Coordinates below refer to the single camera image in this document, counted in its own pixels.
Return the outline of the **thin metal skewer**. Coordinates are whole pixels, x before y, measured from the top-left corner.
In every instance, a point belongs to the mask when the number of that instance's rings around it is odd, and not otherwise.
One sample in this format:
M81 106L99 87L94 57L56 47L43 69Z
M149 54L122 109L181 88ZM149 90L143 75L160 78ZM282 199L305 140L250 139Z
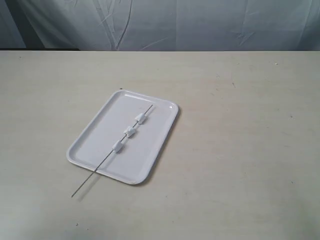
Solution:
M154 105L151 104L150 107L144 112L145 115L147 115L147 113L151 110L151 108L153 107ZM134 127L135 130L136 130L136 126L139 125L137 124L136 120L135 120L135 123L133 126L131 127ZM124 134L124 136L120 139L123 143L123 141L125 139L129 139L126 137L126 135ZM74 193L71 195L71 198L73 198L77 193L78 191L84 186L84 184L97 172L97 170L100 168L100 166L108 159L108 157L112 154L112 153L115 153L112 148L111 148L111 151L105 156L105 158L97 165L97 167L94 169L94 171L80 184L80 186L74 191Z

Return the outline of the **white marshmallow piece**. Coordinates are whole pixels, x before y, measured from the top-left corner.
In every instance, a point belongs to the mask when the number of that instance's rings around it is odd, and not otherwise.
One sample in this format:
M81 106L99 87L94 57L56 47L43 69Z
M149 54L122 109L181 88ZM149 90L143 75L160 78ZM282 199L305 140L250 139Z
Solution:
M137 122L137 124L141 125L144 123L146 118L147 118L147 116L145 113L140 113L135 117L135 121Z
M123 148L124 144L122 143L121 140L118 140L113 146L112 146L112 150L115 153L118 153L119 151L121 151L121 149Z
M123 133L126 135L127 138L130 138L136 133L136 129L132 126L128 126Z

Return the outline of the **white rectangular plastic tray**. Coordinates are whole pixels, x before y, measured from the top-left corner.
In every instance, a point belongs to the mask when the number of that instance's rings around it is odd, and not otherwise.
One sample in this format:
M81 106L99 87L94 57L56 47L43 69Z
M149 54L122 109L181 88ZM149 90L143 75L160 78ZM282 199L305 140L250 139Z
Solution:
M97 173L117 181L137 185L149 175L179 112L174 102L128 90L116 91L67 151L67 159L84 169L94 171L124 136L135 117L150 105L143 124L126 138L118 153L112 153Z

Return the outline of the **white wrinkled backdrop cloth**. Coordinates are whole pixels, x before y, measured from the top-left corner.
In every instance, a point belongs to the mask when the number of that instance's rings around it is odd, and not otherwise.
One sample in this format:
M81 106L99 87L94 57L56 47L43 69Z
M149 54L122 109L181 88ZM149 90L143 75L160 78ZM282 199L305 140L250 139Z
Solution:
M2 49L317 51L317 0L3 0Z

